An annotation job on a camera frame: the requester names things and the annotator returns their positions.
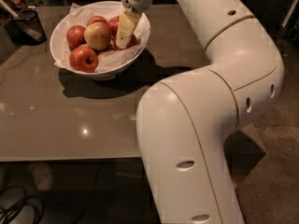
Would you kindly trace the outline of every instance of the white bowl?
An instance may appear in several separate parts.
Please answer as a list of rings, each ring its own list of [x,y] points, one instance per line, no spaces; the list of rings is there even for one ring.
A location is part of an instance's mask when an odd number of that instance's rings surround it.
[[[67,15],[59,22],[52,33],[50,38],[50,52],[55,60],[55,65],[96,80],[112,79],[127,69],[147,46],[150,37],[150,22],[147,16],[142,14],[142,17],[135,28],[135,35],[140,43],[138,47],[139,49],[135,49],[133,51],[134,53],[131,54],[129,60],[124,60],[124,62],[120,62],[113,67],[98,67],[93,73],[85,73],[72,69],[68,62],[70,50],[66,42],[66,32],[68,28],[76,24],[85,25],[91,15],[101,15],[109,20],[120,15],[120,13],[124,10],[121,2],[110,1],[89,4],[85,7],[80,7],[79,9],[83,9],[84,12],[79,13],[75,18],[70,14]]]

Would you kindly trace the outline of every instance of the brown floor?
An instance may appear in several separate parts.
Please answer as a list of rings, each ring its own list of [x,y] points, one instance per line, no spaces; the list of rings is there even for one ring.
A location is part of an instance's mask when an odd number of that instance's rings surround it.
[[[250,170],[259,162],[237,188],[247,224],[299,220],[299,52],[284,39],[276,41],[285,63],[284,87],[274,105],[254,122],[267,153],[250,157]],[[50,166],[52,191],[37,193],[46,206],[41,224],[160,223],[140,159]],[[7,181],[36,195],[27,163],[11,163]],[[1,194],[0,205],[8,207],[20,197],[17,189]],[[28,224],[32,218],[27,207],[11,223]]]

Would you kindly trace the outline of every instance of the apple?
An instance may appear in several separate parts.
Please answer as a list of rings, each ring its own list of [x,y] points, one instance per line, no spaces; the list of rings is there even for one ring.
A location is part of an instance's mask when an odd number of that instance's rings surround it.
[[[92,49],[102,50],[110,44],[111,31],[104,22],[95,22],[85,29],[84,37]]]
[[[104,22],[106,25],[108,25],[108,21],[107,21],[106,18],[104,18],[103,16],[97,15],[97,16],[90,17],[89,20],[87,21],[86,26],[89,26],[89,25],[91,25],[93,23],[96,23],[96,22]]]
[[[69,63],[76,71],[92,73],[98,65],[98,58],[93,49],[86,46],[79,46],[71,51]]]
[[[117,40],[117,37],[114,36],[114,37],[113,37],[113,45],[112,45],[112,46],[114,47],[115,50],[129,49],[130,47],[132,47],[132,46],[134,46],[134,45],[137,45],[137,38],[136,38],[135,35],[132,35],[132,37],[131,37],[129,43],[128,43],[127,46],[126,46],[125,48],[123,48],[123,49],[120,48],[120,47],[118,47],[118,46],[116,45],[116,40]]]
[[[74,25],[66,32],[67,44],[71,49],[77,48],[80,44],[85,42],[84,38],[85,27],[81,25]]]
[[[116,16],[109,20],[112,36],[116,36],[119,29],[120,16]]]

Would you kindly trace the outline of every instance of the bowl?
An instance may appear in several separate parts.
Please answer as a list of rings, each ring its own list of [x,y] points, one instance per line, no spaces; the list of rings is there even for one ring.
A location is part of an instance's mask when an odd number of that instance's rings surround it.
[[[80,24],[86,27],[87,20],[93,15],[101,15],[109,21],[111,18],[119,16],[123,10],[121,2],[113,1],[92,3],[84,7],[73,5],[70,13],[55,27],[50,38],[50,52],[55,60],[54,64],[95,80],[108,80],[121,74],[138,58],[148,44],[150,22],[145,14],[142,14],[135,28],[134,34],[138,40],[137,46],[122,51],[112,51],[113,54],[106,56],[105,61],[99,61],[99,65],[93,73],[76,71],[70,66],[68,57],[71,50],[67,45],[66,33],[73,25]]]

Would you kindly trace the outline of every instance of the table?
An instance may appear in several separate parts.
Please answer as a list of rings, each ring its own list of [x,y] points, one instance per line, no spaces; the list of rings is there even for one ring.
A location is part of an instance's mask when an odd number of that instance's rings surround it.
[[[146,50],[123,74],[95,81],[54,66],[50,36],[69,7],[37,7],[48,40],[0,65],[0,161],[140,157],[135,111],[158,80],[208,64],[178,5],[147,12]]]

